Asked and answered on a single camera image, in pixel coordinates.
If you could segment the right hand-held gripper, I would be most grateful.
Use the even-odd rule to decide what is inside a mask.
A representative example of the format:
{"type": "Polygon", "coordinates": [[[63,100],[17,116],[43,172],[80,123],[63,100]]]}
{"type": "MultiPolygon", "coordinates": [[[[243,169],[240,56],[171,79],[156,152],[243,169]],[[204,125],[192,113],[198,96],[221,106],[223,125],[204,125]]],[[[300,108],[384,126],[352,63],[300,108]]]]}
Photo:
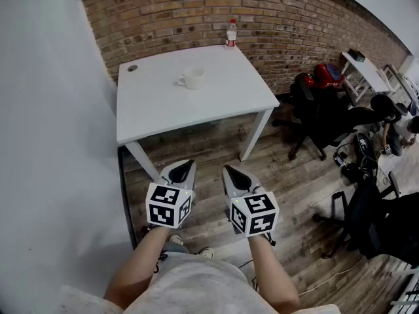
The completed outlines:
{"type": "MultiPolygon", "coordinates": [[[[222,169],[223,185],[227,196],[235,196],[236,189],[254,189],[258,178],[242,167],[225,165],[222,169]]],[[[246,237],[271,232],[277,224],[280,208],[273,192],[259,187],[254,193],[227,198],[229,220],[246,237]]]]}

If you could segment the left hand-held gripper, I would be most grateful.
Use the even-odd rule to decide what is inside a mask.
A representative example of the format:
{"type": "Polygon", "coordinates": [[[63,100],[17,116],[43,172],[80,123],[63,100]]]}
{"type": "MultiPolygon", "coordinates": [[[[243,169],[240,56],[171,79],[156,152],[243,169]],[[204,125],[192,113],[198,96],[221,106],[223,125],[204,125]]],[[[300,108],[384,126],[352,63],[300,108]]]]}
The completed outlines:
{"type": "Polygon", "coordinates": [[[190,214],[196,196],[196,162],[181,160],[166,166],[146,197],[147,222],[177,229],[190,214]]]}

